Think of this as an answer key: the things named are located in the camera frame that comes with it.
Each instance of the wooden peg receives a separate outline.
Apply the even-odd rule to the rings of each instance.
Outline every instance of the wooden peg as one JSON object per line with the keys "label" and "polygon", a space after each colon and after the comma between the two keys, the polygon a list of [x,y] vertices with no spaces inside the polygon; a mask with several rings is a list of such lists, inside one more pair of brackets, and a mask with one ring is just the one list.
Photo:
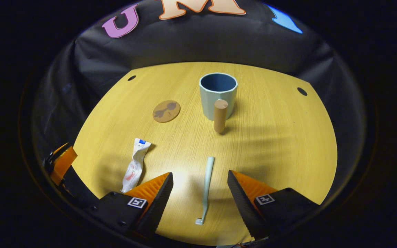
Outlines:
{"label": "wooden peg", "polygon": [[227,101],[219,99],[214,103],[214,130],[217,133],[225,130]]}

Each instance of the purple letter u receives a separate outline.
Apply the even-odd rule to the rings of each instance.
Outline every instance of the purple letter u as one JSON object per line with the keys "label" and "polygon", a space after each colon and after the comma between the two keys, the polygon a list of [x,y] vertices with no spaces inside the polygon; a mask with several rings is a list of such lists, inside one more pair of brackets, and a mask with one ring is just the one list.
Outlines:
{"label": "purple letter u", "polygon": [[128,24],[121,28],[118,29],[115,25],[114,20],[117,18],[117,16],[109,19],[107,22],[102,25],[103,28],[105,28],[105,31],[107,31],[107,34],[111,38],[119,38],[122,37],[123,35],[126,35],[127,33],[131,32],[136,26],[137,22],[139,22],[139,16],[137,15],[136,12],[136,6],[137,4],[134,4],[133,6],[127,8],[126,10],[122,11],[120,14],[125,14]]}

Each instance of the cork coaster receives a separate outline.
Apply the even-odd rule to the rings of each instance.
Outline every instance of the cork coaster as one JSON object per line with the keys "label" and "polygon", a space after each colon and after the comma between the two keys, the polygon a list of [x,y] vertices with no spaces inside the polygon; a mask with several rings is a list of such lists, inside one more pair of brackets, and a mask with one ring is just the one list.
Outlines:
{"label": "cork coaster", "polygon": [[164,101],[153,110],[153,118],[157,122],[168,122],[176,118],[180,113],[180,104],[176,101]]}

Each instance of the cup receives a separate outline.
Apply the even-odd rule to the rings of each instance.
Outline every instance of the cup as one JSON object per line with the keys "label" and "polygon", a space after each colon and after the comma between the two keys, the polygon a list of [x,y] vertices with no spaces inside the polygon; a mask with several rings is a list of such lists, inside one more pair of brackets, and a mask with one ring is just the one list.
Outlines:
{"label": "cup", "polygon": [[200,78],[200,97],[202,99],[203,114],[209,120],[214,120],[214,103],[222,99],[227,101],[226,119],[234,109],[238,83],[235,77],[220,72],[204,75]]}

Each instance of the table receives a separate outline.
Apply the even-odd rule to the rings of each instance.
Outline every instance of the table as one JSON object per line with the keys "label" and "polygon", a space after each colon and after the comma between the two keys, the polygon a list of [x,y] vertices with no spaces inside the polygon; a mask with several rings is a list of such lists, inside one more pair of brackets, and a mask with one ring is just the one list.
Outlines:
{"label": "table", "polygon": [[[200,102],[199,78],[211,72],[238,80],[236,105],[223,135],[214,131]],[[174,120],[159,123],[152,111],[165,100],[177,101],[181,111]],[[156,233],[192,244],[252,240],[227,186],[229,169],[278,190],[292,187],[317,204],[326,197],[336,171],[334,129],[312,86],[254,66],[186,62],[126,74],[93,109],[74,144],[78,157],[73,167],[97,197],[122,188],[134,138],[154,144],[140,183],[173,173],[174,187]],[[194,222],[203,211],[208,156],[215,157],[209,207],[203,226],[198,226]]]}

